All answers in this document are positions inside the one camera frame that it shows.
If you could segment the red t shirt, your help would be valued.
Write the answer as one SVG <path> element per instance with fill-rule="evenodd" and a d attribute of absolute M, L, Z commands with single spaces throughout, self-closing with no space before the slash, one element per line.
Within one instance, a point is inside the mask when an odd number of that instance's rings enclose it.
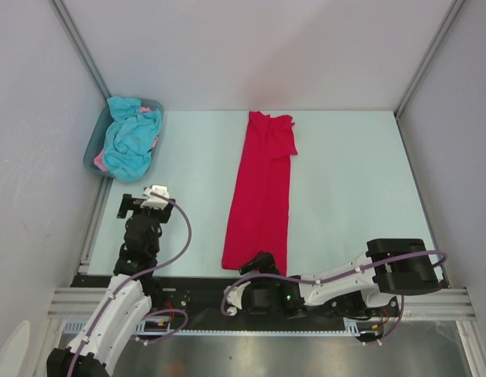
<path fill-rule="evenodd" d="M 269 252 L 287 272 L 291 157 L 298 154 L 290 115 L 252 111 L 239 162 L 221 259 L 237 270 L 258 252 Z"/>

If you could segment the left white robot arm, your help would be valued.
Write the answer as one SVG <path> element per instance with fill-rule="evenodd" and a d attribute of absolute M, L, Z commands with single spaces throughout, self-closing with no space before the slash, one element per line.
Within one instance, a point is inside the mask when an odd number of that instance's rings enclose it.
<path fill-rule="evenodd" d="M 121 352 L 145 314 L 159 312 L 165 295 L 153 280 L 162 224 L 175 201 L 166 192 L 144 191 L 145 198 L 122 196 L 118 218 L 131 212 L 113 276 L 97 308 L 82 330 L 46 361 L 48 376 L 111 376 Z"/>

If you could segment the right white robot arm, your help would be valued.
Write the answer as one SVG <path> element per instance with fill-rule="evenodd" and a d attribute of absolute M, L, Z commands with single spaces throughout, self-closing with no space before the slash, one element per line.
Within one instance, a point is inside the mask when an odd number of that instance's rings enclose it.
<path fill-rule="evenodd" d="M 436 269 L 443 251 L 429 251 L 420 239 L 375 239 L 367 251 L 339 267 L 322 272 L 285 276 L 274 256 L 261 251 L 243 265 L 233 287 L 225 289 L 228 313 L 279 313 L 303 317 L 321 306 L 339 304 L 345 314 L 366 317 L 399 296 L 439 291 L 443 280 Z"/>

